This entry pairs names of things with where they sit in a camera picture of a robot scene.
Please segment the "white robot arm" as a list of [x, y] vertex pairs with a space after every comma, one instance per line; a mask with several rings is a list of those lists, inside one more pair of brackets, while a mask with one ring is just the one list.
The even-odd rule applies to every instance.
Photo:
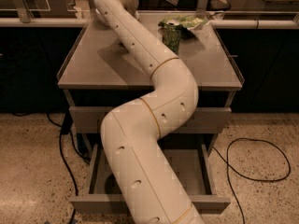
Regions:
[[107, 161], [136, 224], [204, 224], [158, 140], [194, 113], [198, 87], [186, 64], [136, 18], [138, 0], [94, 0], [149, 76], [154, 91], [112, 109], [101, 124]]

